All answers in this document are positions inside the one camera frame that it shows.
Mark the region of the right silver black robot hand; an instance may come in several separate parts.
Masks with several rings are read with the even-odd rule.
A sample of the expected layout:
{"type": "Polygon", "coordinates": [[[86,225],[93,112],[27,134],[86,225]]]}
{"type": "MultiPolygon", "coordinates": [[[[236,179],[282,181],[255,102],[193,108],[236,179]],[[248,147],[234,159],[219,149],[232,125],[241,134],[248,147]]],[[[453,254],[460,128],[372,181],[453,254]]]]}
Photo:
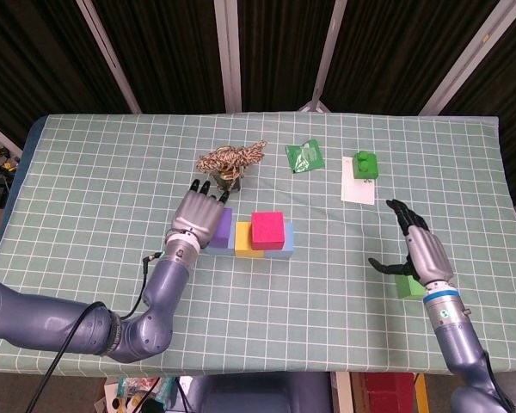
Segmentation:
{"type": "Polygon", "coordinates": [[[424,218],[399,200],[387,200],[386,205],[394,211],[405,237],[406,261],[384,265],[369,258],[369,263],[381,274],[412,276],[424,287],[435,281],[449,281],[454,275],[452,266],[443,244],[430,232],[424,218]]]}

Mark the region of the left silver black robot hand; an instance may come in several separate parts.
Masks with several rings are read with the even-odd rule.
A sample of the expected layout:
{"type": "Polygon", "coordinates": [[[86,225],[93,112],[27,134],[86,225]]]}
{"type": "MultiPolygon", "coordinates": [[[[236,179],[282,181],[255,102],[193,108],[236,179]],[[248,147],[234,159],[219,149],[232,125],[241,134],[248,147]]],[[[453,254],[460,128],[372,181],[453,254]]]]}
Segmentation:
{"type": "Polygon", "coordinates": [[[208,195],[210,186],[209,181],[200,184],[199,179],[194,179],[171,222],[172,230],[190,232],[196,236],[201,249],[212,240],[230,196],[229,191],[224,191],[219,199],[208,195]]]}

